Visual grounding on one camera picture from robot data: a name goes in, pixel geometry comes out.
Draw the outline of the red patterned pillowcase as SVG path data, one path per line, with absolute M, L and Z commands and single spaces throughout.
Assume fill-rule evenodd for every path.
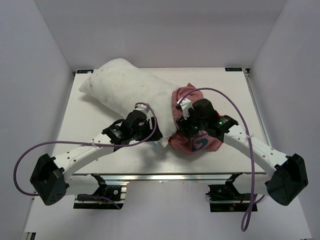
M 200 130 L 195 137 L 187 138 L 178 132 L 176 121 L 183 116 L 181 111 L 176 109 L 176 104 L 187 93 L 195 90 L 196 87 L 191 83 L 180 87 L 172 93 L 172 117 L 176 126 L 176 132 L 169 138 L 168 143 L 176 151 L 187 155 L 195 154 L 198 151 L 216 152 L 222 142 L 208 135 L 206 131 Z

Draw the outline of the white pillow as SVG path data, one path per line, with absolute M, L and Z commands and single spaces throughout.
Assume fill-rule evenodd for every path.
M 177 130 L 172 113 L 172 94 L 179 88 L 123 58 L 117 58 L 94 71 L 79 87 L 79 91 L 122 117 L 127 117 L 136 103 L 149 104 L 162 134 L 158 142 L 166 147 L 168 139 Z

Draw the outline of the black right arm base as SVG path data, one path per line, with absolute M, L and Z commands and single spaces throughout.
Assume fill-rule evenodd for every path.
M 244 213 L 250 205 L 250 193 L 236 193 L 225 184 L 210 184 L 205 194 L 211 213 Z

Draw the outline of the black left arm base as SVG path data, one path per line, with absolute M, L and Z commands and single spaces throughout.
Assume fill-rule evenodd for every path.
M 126 185 L 106 185 L 92 195 L 77 195 L 73 208 L 81 210 L 121 210 L 126 199 Z

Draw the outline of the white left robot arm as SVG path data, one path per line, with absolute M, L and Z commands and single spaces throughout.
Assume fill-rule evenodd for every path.
M 99 158 L 128 147 L 130 142 L 143 143 L 162 138 L 158 120 L 144 110 L 133 110 L 125 119 L 119 119 L 102 130 L 90 143 L 56 156 L 42 155 L 31 174 L 30 183 L 46 206 L 64 196 L 75 195 L 85 199 L 105 199 L 107 184 L 97 173 L 77 175 L 76 172 Z

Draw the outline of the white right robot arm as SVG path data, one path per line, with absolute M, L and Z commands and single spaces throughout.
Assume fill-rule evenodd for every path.
M 254 163 L 265 172 L 258 176 L 233 173 L 225 182 L 225 192 L 229 198 L 238 199 L 249 193 L 251 185 L 254 185 L 256 194 L 270 196 L 278 204 L 287 206 L 308 185 L 305 161 L 300 155 L 287 155 L 249 136 L 235 119 L 219 115 L 209 100 L 203 98 L 191 102 L 181 98 L 176 108 L 182 112 L 176 123 L 184 136 L 191 138 L 206 132 L 210 137 L 253 158 Z

